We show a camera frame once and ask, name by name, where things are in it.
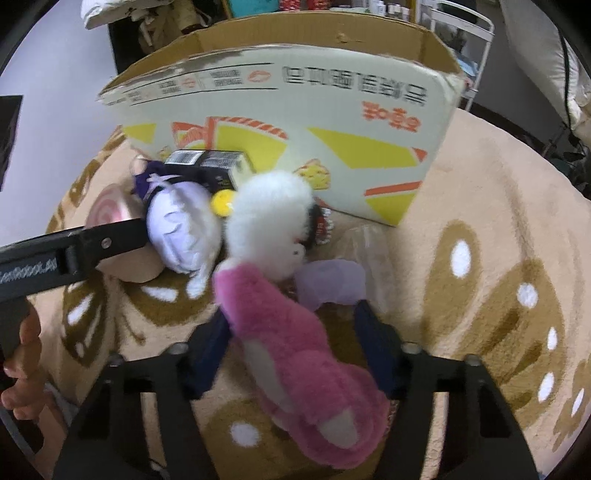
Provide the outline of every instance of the black product box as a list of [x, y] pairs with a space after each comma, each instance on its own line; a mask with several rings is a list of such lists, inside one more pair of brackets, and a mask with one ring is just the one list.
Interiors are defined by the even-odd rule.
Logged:
[[177, 150], [164, 162], [166, 173], [182, 175], [216, 193], [238, 190], [252, 177], [252, 168], [243, 152], [221, 150]]
[[10, 153], [17, 134], [21, 95], [0, 96], [0, 191], [8, 169]]

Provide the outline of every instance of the teal box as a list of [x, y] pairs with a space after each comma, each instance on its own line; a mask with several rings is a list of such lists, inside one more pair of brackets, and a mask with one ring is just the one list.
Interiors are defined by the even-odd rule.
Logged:
[[279, 10], [279, 0], [229, 0], [234, 17], [268, 14]]

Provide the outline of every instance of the pink plush toy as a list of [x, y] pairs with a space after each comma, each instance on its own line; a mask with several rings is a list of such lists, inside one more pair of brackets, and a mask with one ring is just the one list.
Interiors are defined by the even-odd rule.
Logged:
[[335, 360], [319, 318], [253, 264], [228, 259], [213, 282], [262, 409], [310, 459], [338, 469], [362, 463], [388, 423], [388, 400], [369, 372]]

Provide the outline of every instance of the floor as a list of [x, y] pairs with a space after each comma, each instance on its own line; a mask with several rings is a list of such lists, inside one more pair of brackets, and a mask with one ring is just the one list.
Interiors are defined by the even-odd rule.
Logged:
[[85, 30], [80, 0], [60, 0], [0, 76], [0, 95], [24, 95], [4, 189], [0, 245], [44, 233], [64, 193], [116, 120], [96, 102], [115, 76], [106, 27]]

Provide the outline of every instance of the red packaging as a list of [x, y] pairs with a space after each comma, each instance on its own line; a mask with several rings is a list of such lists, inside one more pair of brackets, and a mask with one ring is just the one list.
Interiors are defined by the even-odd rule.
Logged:
[[279, 0], [279, 10], [300, 10], [300, 0]]
[[308, 10], [328, 10], [329, 0], [308, 0]]

